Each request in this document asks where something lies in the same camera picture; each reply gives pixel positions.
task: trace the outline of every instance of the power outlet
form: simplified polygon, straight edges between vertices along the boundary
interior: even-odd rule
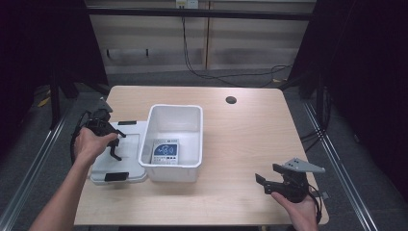
[[[198,9],[198,0],[187,0],[188,9]]]
[[[176,0],[176,9],[186,9],[187,0]]]

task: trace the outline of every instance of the human hand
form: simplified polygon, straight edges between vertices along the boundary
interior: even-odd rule
[[[316,204],[310,195],[307,195],[303,201],[299,203],[292,203],[279,192],[273,192],[271,196],[288,212],[295,230],[318,230]]]
[[[90,167],[106,148],[110,141],[117,138],[116,133],[111,133],[104,137],[97,137],[88,128],[82,128],[78,137],[75,139],[75,163],[84,164]]]

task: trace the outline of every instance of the wire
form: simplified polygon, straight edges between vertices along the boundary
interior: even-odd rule
[[[82,120],[84,119],[84,116],[85,115],[90,115],[91,114],[91,112],[90,111],[84,111],[83,113],[82,113],[82,115],[81,115],[81,117],[79,118],[79,120],[78,120],[78,122],[77,122],[77,124],[76,124],[76,126],[75,126],[75,130],[74,130],[74,133],[72,134],[72,137],[71,137],[71,142],[70,142],[70,144],[69,144],[69,154],[70,154],[70,157],[71,157],[71,163],[72,164],[74,164],[74,162],[75,162],[75,147],[74,147],[74,145],[75,145],[75,140],[76,140],[76,138],[78,137],[78,135],[79,135],[79,131],[81,131],[81,128],[85,125],[85,123],[83,123],[83,124],[81,124],[82,123]]]
[[[311,192],[308,192],[308,194],[310,195],[310,197],[312,197],[313,201],[315,201],[316,209],[317,209],[317,212],[316,212],[316,221],[317,221],[318,224],[319,224],[319,223],[320,223],[320,220],[321,220],[321,208],[322,208],[321,195],[320,195],[319,191],[316,190],[315,187],[313,187],[313,186],[310,185],[310,184],[309,184],[309,187],[311,187],[311,188],[318,194],[318,197],[319,197],[320,204],[318,204],[318,201],[317,201],[316,198],[312,195],[312,193],[311,193]]]
[[[305,193],[307,193],[308,195],[310,195],[310,197],[312,197],[313,201],[315,202],[316,210],[317,210],[317,211],[316,211],[316,222],[319,224],[319,223],[320,223],[320,220],[321,220],[321,208],[322,208],[322,200],[321,200],[321,195],[320,195],[319,191],[318,191],[315,187],[313,187],[311,184],[307,183],[307,185],[308,185],[309,187],[311,187],[311,188],[318,194],[320,203],[318,203],[318,201],[316,200],[315,196],[310,192],[310,190],[307,190],[307,191],[304,190],[304,189],[302,188],[301,184],[299,184],[299,183],[298,183],[296,180],[294,180],[292,177],[290,177],[290,176],[288,176],[288,175],[285,175],[285,176],[286,176],[287,178],[289,178],[289,179],[291,180],[291,182],[295,183],[295,184],[298,186],[299,189],[303,190]]]
[[[267,85],[271,84],[273,82],[273,74],[279,71],[282,71],[286,68],[292,67],[291,64],[289,65],[276,65],[270,69],[269,72],[264,72],[264,73],[250,73],[250,74],[230,74],[230,75],[219,75],[219,76],[212,76],[212,75],[207,75],[207,74],[199,74],[197,73],[191,66],[190,58],[189,58],[189,49],[187,46],[187,39],[186,39],[186,19],[185,17],[182,17],[182,23],[183,23],[183,42],[184,42],[184,58],[185,58],[185,63],[187,69],[194,74],[195,76],[198,76],[202,79],[207,79],[207,80],[218,80],[224,84],[228,84],[234,87],[239,87],[239,88],[247,88],[247,86],[242,86],[242,85],[237,85],[234,83],[231,83],[229,81],[223,80],[223,78],[227,77],[238,77],[238,76],[263,76],[263,75],[270,75],[270,80],[268,80],[266,83],[262,84],[261,86],[258,87],[252,87],[252,88],[264,88]]]
[[[324,89],[324,105],[323,105],[323,122],[320,125],[319,129],[317,131],[313,131],[303,137],[300,137],[300,140],[302,142],[307,142],[311,141],[313,138],[318,137],[308,148],[305,149],[305,152],[309,151],[318,141],[320,140],[320,137],[323,136],[328,127],[329,127],[329,122],[331,118],[331,108],[332,108],[332,98],[330,97],[330,94],[327,89]]]

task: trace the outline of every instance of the round hole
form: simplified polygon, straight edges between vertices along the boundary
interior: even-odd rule
[[[229,103],[229,104],[235,104],[235,103],[237,103],[237,98],[234,97],[234,96],[228,96],[228,97],[225,99],[225,101],[227,101],[227,103]]]

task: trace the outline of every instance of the human arm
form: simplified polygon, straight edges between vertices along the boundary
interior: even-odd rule
[[[37,216],[30,230],[71,230],[90,166],[110,141],[117,138],[111,133],[95,136],[90,129],[82,128],[75,140],[76,160],[63,183]]]
[[[292,203],[278,192],[273,192],[271,196],[288,212],[295,230],[318,230],[316,204],[310,195],[307,195],[303,201],[299,203]]]

